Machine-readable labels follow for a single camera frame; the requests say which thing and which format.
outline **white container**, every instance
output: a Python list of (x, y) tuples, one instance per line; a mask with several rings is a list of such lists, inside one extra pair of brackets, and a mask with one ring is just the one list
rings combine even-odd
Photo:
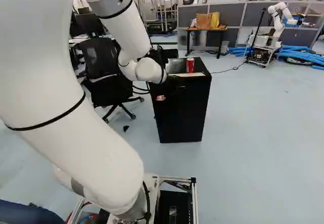
[[(248, 44), (251, 45), (253, 43), (254, 35), (250, 35)], [(258, 47), (265, 47), (268, 42), (269, 36), (268, 35), (257, 35), (255, 39), (254, 46)]]

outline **red soda can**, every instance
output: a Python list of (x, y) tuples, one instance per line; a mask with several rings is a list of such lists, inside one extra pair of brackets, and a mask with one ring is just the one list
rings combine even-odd
[(194, 71), (194, 58), (187, 58), (187, 73)]

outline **computer monitor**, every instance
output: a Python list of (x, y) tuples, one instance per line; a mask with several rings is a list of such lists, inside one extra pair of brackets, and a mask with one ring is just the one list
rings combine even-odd
[(82, 34), (88, 34), (90, 37), (105, 35), (104, 26), (95, 14), (76, 15), (75, 17)]

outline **yellow bag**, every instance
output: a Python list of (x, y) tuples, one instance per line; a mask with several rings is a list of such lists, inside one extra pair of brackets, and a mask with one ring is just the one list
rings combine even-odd
[(216, 29), (219, 26), (219, 12), (212, 13), (211, 29)]

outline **wooden table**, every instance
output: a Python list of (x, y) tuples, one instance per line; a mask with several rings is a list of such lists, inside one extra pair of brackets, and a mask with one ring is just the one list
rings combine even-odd
[(187, 27), (185, 29), (187, 31), (187, 53), (186, 56), (188, 56), (193, 50), (190, 49), (190, 33), (192, 31), (199, 31), (199, 30), (206, 30), (206, 31), (213, 31), (213, 32), (219, 32), (220, 33), (220, 40), (219, 40), (219, 47), (218, 47), (218, 53), (217, 53), (217, 58), (221, 56), (221, 49), (222, 49), (222, 42), (224, 38), (224, 32), (227, 31), (227, 26), (224, 28), (217, 28), (217, 29), (198, 29), (198, 28), (191, 28)]

